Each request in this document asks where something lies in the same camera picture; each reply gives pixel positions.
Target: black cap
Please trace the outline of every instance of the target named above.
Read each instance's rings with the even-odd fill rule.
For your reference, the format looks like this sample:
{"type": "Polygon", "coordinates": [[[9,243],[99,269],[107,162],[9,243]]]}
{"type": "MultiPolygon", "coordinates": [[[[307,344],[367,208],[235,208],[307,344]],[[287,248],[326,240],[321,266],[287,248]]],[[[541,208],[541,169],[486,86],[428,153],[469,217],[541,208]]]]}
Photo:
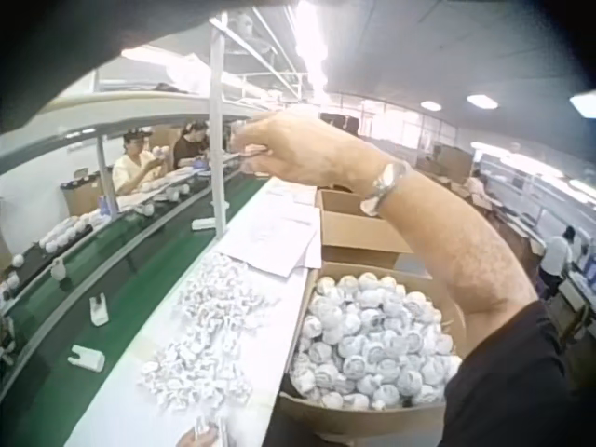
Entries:
{"type": "Polygon", "coordinates": [[[125,133],[122,138],[124,139],[124,142],[130,142],[131,140],[139,140],[141,138],[145,138],[148,137],[149,135],[152,135],[153,132],[148,131],[146,129],[143,128],[135,128],[135,129],[129,129],[127,131],[127,133],[125,133]]]}

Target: worker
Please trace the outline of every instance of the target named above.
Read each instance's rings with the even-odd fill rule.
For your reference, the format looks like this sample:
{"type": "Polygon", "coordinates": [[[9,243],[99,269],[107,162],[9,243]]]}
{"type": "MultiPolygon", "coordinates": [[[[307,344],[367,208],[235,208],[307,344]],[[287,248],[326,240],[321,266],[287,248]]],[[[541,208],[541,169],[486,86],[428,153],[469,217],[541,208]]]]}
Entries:
{"type": "Polygon", "coordinates": [[[471,175],[464,183],[464,187],[469,191],[470,194],[476,195],[482,200],[490,201],[486,191],[484,191],[484,180],[482,178],[480,169],[474,169],[472,171],[471,175]]]}
{"type": "Polygon", "coordinates": [[[552,237],[547,242],[544,257],[538,267],[538,276],[547,286],[545,293],[541,295],[545,299],[557,294],[563,274],[573,261],[572,247],[575,238],[576,230],[573,226],[567,226],[562,236],[552,237]]]}
{"type": "Polygon", "coordinates": [[[130,194],[142,183],[166,174],[166,163],[143,150],[148,135],[140,129],[131,129],[123,136],[125,154],[117,159],[112,171],[115,193],[119,196],[130,194]]]}
{"type": "Polygon", "coordinates": [[[354,191],[458,304],[466,323],[459,347],[468,354],[445,389],[441,446],[576,446],[574,436],[591,434],[593,401],[572,399],[544,305],[507,243],[464,200],[373,145],[292,111],[249,123],[232,142],[245,152],[253,145],[269,152],[247,157],[244,171],[354,191]]]}
{"type": "Polygon", "coordinates": [[[209,154],[207,123],[195,122],[184,126],[180,140],[174,145],[174,169],[193,166],[198,160],[205,160],[209,154]]]}

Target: wall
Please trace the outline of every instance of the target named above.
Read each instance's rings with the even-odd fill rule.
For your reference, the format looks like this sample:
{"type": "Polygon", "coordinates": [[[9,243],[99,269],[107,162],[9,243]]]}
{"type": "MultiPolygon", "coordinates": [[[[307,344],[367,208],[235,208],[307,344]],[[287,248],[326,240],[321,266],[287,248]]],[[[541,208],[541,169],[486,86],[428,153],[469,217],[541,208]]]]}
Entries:
{"type": "MultiPolygon", "coordinates": [[[[105,161],[114,164],[123,154],[122,139],[104,143],[105,161]]],[[[0,176],[0,229],[13,253],[25,251],[54,225],[68,217],[60,184],[77,169],[98,169],[95,141],[63,147],[35,158],[0,176]]]]}
{"type": "Polygon", "coordinates": [[[472,142],[484,142],[493,146],[502,147],[504,149],[513,150],[516,144],[519,145],[519,152],[526,156],[530,156],[536,160],[542,161],[564,172],[569,177],[575,179],[583,179],[586,169],[596,169],[596,165],[591,164],[585,160],[575,158],[565,152],[557,151],[549,146],[539,142],[527,142],[508,137],[506,135],[497,135],[483,131],[472,129],[457,130],[456,145],[470,153],[474,151],[470,144],[472,142]]]}

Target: green conveyor belt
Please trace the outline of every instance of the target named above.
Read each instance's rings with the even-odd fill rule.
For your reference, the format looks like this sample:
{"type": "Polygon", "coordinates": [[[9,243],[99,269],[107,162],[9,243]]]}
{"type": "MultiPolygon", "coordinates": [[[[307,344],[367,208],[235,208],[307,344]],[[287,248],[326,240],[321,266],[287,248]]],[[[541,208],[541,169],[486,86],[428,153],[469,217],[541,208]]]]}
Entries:
{"type": "MultiPolygon", "coordinates": [[[[226,199],[230,202],[228,219],[263,184],[263,181],[241,176],[230,180],[226,184],[226,199]]],[[[202,197],[147,238],[60,320],[2,402],[0,445],[58,447],[67,441],[76,422],[144,322],[212,241],[214,231],[193,233],[190,229],[193,219],[210,215],[210,201],[210,194],[202,197]],[[108,300],[110,322],[96,328],[90,322],[87,297],[96,296],[100,291],[108,300]],[[106,357],[103,371],[88,372],[70,365],[66,359],[74,344],[103,352],[106,357]]],[[[82,265],[78,268],[81,273],[87,270],[82,265]]],[[[52,300],[67,295],[57,293],[49,281],[39,286],[41,290],[44,287],[48,288],[52,300]]],[[[29,318],[41,318],[49,308],[48,303],[30,303],[29,318]]],[[[125,426],[126,415],[123,414],[123,428],[125,426]]]]}

